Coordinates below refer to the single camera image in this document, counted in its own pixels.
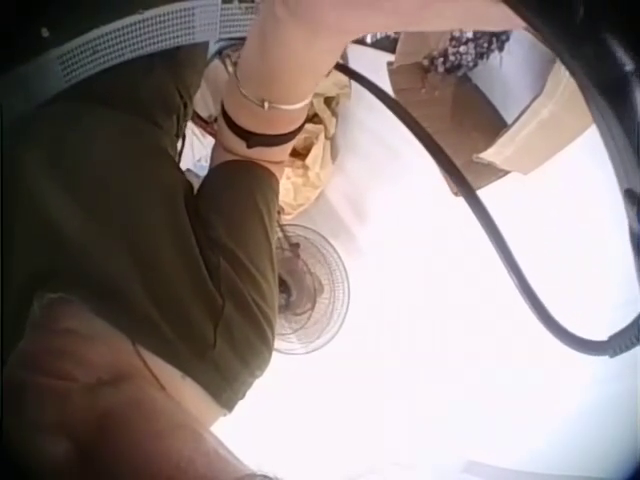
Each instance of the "bracelet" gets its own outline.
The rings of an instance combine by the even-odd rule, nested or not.
[[[245,98],[245,100],[248,100],[249,102],[253,103],[254,105],[257,105],[258,107],[262,108],[265,111],[266,110],[270,110],[270,109],[273,109],[273,110],[299,110],[299,109],[309,105],[311,103],[311,101],[313,100],[313,94],[311,96],[309,96],[309,98],[307,98],[306,100],[303,100],[302,102],[294,103],[294,104],[291,104],[291,105],[270,102],[269,100],[266,100],[264,98],[255,98],[255,97],[251,96],[242,87],[242,84],[240,83],[240,79],[238,78],[237,64],[234,64],[233,67],[231,68],[231,74],[233,75],[233,79],[235,80],[236,85],[238,86],[238,90],[240,91],[240,94]]]
[[[257,133],[252,132],[251,130],[247,130],[246,128],[238,125],[236,121],[227,113],[227,110],[224,108],[224,103],[220,106],[220,114],[222,115],[222,119],[224,120],[225,125],[227,126],[227,128],[229,128],[231,133],[242,140],[248,149],[258,147],[274,148],[286,145],[287,143],[291,143],[297,138],[300,132],[302,132],[304,126],[307,123],[307,120],[305,118],[305,120],[300,124],[299,127],[296,127],[294,130],[286,133]]]

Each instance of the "black bracelet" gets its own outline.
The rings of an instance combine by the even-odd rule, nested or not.
[[[229,130],[231,130],[231,133],[242,140],[248,149],[258,147],[274,148],[286,145],[287,143],[291,143],[296,139],[300,132],[302,132],[302,129],[307,123],[305,119],[299,127],[291,130],[290,132],[272,135],[268,133],[252,132],[251,130],[247,130],[246,128],[241,127],[227,113],[224,108],[224,104],[222,104],[221,106],[220,113],[222,114],[224,123],[227,125]]]

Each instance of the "hand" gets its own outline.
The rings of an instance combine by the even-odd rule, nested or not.
[[[265,0],[317,32],[353,40],[372,32],[515,30],[525,23],[499,0]]]

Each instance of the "dark green shirt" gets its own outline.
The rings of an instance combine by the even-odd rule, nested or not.
[[[228,411],[266,369],[278,180],[233,161],[194,194],[177,163],[206,49],[114,67],[3,132],[3,365],[34,297],[59,292]]]

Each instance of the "fan grille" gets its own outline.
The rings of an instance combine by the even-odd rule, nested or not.
[[[299,249],[292,250],[292,245]],[[335,338],[347,314],[350,288],[344,263],[323,235],[302,225],[284,226],[276,256],[279,271],[288,281],[292,281],[291,275],[285,270],[291,267],[286,264],[297,260],[294,280],[298,285],[292,285],[292,289],[298,290],[298,295],[306,293],[311,303],[298,304],[294,311],[280,309],[275,349],[290,355],[315,352]],[[304,287],[299,284],[301,281],[306,284]]]

